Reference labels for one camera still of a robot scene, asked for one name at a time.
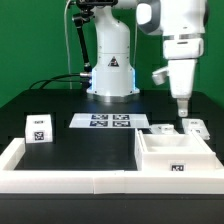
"white border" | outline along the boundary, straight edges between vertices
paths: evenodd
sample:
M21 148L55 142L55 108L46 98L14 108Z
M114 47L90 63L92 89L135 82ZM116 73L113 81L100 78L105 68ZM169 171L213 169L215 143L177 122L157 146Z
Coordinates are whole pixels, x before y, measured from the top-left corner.
M0 193L34 194L224 194L224 169L214 171L15 171L23 138L14 139L0 156Z

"black sticker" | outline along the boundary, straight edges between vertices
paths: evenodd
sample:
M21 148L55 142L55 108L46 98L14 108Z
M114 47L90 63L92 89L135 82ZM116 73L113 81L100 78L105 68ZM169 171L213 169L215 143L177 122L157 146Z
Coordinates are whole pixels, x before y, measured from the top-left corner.
M43 124L44 121L34 121L34 124Z
M107 114L93 114L92 120L108 120Z
M115 57L113 57L113 58L111 59L111 61L110 61L110 63L109 63L108 66L110 66L110 67L119 67L119 64L118 64L118 62L117 62L117 59L116 59Z
M34 132L34 139L35 139L35 141L44 140L44 132L43 131Z
M131 127L130 121L113 121L113 127Z
M185 165L184 164L173 164L171 165L171 171L184 171Z
M107 127L108 121L91 121L90 126L91 127Z
M127 114L116 114L113 115L114 120L130 120L130 116Z

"green backdrop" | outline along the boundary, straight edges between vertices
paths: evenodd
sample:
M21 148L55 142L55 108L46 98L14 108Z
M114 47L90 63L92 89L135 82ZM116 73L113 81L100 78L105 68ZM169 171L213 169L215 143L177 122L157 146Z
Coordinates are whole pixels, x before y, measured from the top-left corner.
M33 82L68 73L64 37L65 0L1 0L0 3L0 106L27 89ZM194 90L204 92L224 107L224 1L210 0L210 19L205 35L205 54L199 59ZM68 12L72 72L83 68L75 27L71 22L76 9ZM114 16L131 30L131 58L134 53L135 11L116 10ZM96 33L94 24L85 25L87 47L92 65L96 63ZM164 66L162 38L146 36L138 30L136 54L137 86L157 87L151 73ZM69 88L68 83L52 84L49 88Z

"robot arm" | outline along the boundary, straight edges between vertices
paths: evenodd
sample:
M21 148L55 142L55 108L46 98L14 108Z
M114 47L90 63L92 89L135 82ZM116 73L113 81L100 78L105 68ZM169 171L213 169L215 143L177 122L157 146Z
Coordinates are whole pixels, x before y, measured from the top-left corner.
M208 18L207 0L140 0L136 13L144 33L164 36L168 66L153 72L153 80L159 85L169 76L178 114L186 117L197 58L204 52L201 34Z

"small white box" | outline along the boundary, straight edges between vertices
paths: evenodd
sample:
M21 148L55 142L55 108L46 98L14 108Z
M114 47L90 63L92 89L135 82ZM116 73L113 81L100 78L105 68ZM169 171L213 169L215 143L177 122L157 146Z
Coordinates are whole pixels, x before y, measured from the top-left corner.
M214 170L216 154L196 132L151 135L136 131L135 159L140 171Z
M26 119L26 143L52 142L50 115L28 115Z

